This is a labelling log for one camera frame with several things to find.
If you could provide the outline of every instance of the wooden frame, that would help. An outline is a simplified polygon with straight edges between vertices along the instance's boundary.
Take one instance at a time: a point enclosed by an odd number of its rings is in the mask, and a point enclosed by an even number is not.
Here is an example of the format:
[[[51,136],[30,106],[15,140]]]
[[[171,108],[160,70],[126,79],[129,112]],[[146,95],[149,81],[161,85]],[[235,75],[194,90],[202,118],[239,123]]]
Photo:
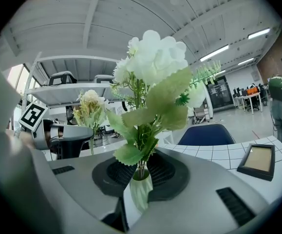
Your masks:
[[[259,169],[245,166],[245,163],[250,155],[250,150],[252,149],[252,147],[261,147],[261,148],[271,149],[271,161],[270,161],[269,171],[259,170]],[[248,146],[245,156],[243,157],[242,161],[240,162],[237,168],[237,171],[243,174],[253,176],[253,177],[272,181],[273,176],[274,176],[274,168],[275,168],[275,146],[274,145],[250,144]]]

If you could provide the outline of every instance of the ceiling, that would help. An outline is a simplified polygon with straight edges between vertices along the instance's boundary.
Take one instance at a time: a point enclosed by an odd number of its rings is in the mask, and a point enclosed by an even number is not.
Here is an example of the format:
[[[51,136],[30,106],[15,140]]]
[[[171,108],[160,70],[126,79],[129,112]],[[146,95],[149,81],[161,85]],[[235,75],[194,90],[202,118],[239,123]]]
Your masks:
[[[201,57],[229,44],[213,59],[231,70],[251,57],[258,62],[281,26],[264,0],[29,0],[1,33],[0,68],[20,63],[30,68],[42,51],[40,74],[34,74],[41,84],[65,70],[93,80],[110,75],[115,61],[126,57],[128,41],[152,29],[183,41],[192,69]],[[268,38],[247,39],[268,27]]]

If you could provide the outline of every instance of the fluorescent light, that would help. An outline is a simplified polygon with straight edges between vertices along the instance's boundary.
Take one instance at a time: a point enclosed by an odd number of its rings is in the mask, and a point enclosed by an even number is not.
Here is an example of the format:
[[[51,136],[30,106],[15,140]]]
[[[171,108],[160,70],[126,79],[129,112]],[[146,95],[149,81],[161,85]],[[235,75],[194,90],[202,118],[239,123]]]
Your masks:
[[[268,33],[269,31],[270,31],[270,28],[263,29],[261,31],[258,31],[256,33],[253,33],[253,34],[249,35],[248,39],[251,39],[251,38],[254,38],[254,37],[258,37],[260,35],[264,35],[264,34]]]
[[[250,58],[250,59],[248,59],[248,60],[244,60],[244,61],[238,63],[238,65],[242,65],[242,64],[244,64],[244,63],[246,63],[246,62],[252,61],[253,59],[254,59],[254,58]]]
[[[216,51],[210,53],[209,55],[206,55],[206,56],[200,58],[200,61],[207,60],[207,59],[209,59],[210,57],[215,56],[215,55],[217,55],[218,53],[220,53],[220,52],[222,52],[222,51],[224,51],[224,50],[226,50],[226,49],[228,49],[228,48],[229,48],[229,46],[226,45],[226,46],[224,46],[224,47],[222,47],[222,48],[220,48],[220,49],[218,49],[218,50],[216,50]]]

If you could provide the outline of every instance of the shelf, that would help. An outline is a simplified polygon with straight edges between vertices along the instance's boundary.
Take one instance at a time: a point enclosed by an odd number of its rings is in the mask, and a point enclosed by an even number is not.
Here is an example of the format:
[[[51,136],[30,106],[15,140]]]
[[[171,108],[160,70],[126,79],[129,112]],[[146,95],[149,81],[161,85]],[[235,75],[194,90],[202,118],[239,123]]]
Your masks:
[[[74,83],[62,84],[58,86],[43,86],[29,89],[27,94],[46,104],[49,108],[78,105],[78,95],[81,91],[95,90],[100,97],[105,97],[109,102],[123,101],[121,98],[112,94],[108,83]],[[132,95],[130,89],[119,89],[120,94]]]

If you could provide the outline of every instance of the office chair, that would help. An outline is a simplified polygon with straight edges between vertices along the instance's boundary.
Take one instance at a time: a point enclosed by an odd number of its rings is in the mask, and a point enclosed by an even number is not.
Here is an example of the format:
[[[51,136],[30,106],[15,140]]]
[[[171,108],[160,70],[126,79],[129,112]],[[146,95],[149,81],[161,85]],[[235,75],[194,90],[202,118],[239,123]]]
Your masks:
[[[251,102],[252,102],[252,108],[253,109],[258,109],[258,110],[260,110],[260,108],[259,108],[259,99],[255,96],[255,97],[251,97]],[[246,100],[246,103],[247,103],[247,107],[248,107],[248,109],[247,109],[247,111],[250,111],[251,110],[251,107],[250,107],[250,100],[248,99],[248,100]]]

